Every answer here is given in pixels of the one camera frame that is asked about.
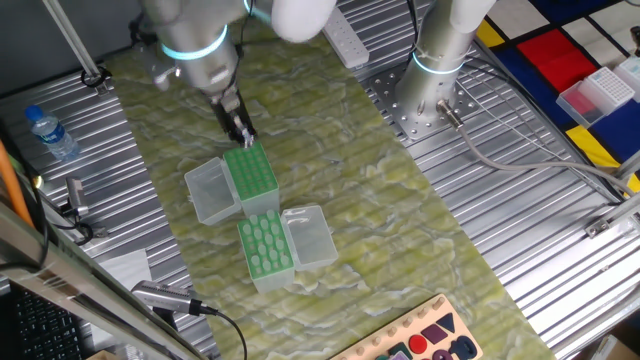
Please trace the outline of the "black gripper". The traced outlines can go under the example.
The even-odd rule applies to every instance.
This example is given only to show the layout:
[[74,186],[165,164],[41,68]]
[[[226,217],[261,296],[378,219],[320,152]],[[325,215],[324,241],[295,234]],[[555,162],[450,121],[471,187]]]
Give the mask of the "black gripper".
[[208,96],[220,126],[227,136],[244,148],[255,143],[255,130],[248,116],[239,114],[240,97],[235,88]]

